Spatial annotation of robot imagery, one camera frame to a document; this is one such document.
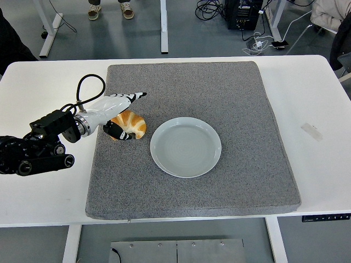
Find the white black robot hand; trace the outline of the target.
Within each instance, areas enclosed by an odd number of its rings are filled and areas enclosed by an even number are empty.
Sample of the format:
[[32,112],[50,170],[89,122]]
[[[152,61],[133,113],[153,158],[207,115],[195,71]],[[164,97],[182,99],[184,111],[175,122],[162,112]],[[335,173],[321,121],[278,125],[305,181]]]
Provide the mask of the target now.
[[103,97],[91,109],[75,116],[78,129],[83,137],[91,135],[98,126],[114,140],[129,140],[131,135],[141,139],[146,133],[143,117],[128,108],[146,93],[112,94]]

